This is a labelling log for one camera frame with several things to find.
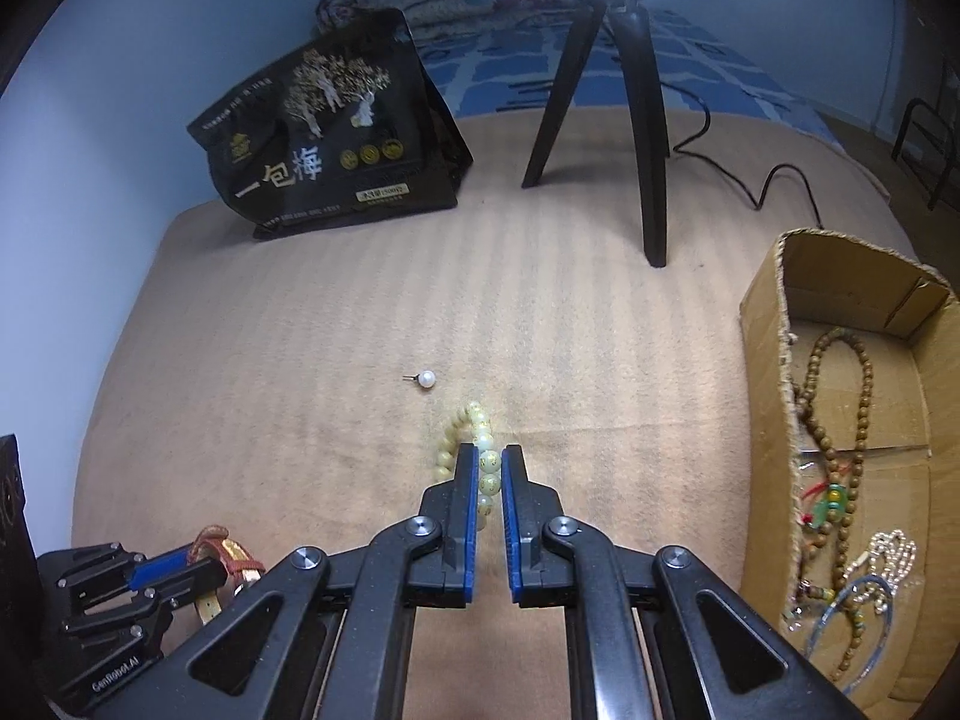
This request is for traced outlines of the black tripod stand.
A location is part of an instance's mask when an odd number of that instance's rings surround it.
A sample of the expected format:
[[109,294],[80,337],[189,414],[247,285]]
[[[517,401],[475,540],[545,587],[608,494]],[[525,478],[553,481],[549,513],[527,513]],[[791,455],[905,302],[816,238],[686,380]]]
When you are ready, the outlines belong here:
[[647,261],[667,263],[669,137],[661,77],[643,0],[586,0],[573,15],[523,186],[542,179],[568,109],[623,104],[630,114]]

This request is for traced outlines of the red strap wristwatch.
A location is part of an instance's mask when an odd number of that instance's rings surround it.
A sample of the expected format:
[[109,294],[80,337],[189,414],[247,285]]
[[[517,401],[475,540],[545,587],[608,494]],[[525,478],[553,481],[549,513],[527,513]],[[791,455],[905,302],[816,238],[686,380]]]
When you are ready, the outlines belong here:
[[228,598],[235,598],[259,582],[267,569],[239,541],[231,538],[228,528],[223,525],[206,525],[195,536],[187,553],[187,562],[197,564],[202,559],[215,559],[226,571],[221,589],[210,590],[194,601],[200,624],[206,626],[228,605]]

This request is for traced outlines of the black snack bag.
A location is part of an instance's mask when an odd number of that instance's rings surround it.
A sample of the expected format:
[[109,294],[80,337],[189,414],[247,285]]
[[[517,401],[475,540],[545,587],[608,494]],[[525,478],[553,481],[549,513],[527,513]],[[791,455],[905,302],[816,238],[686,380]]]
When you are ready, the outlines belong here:
[[449,210],[473,164],[397,8],[283,55],[187,132],[261,241]]

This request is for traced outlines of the small pearl earring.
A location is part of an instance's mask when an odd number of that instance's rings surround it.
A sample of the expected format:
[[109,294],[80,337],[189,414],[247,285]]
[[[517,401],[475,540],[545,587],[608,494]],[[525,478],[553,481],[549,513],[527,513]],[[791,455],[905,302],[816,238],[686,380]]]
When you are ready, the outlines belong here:
[[415,383],[416,387],[429,392],[436,385],[436,374],[431,369],[423,369],[416,374],[405,374],[404,380],[405,382]]

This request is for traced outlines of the black clothes rack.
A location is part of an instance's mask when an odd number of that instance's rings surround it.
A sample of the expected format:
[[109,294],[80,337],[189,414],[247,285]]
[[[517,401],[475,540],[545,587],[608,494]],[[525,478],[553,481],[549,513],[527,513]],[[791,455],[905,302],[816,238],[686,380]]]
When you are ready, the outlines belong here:
[[892,160],[908,169],[926,192],[926,208],[935,210],[958,172],[957,127],[928,101],[911,98],[901,115]]

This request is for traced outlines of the cardboard box tray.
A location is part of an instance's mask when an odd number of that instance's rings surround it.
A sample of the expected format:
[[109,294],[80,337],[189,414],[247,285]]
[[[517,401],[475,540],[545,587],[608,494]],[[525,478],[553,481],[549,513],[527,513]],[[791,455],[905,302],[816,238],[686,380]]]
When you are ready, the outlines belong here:
[[958,299],[839,232],[782,234],[740,305],[740,591],[866,715],[910,718],[958,652]]

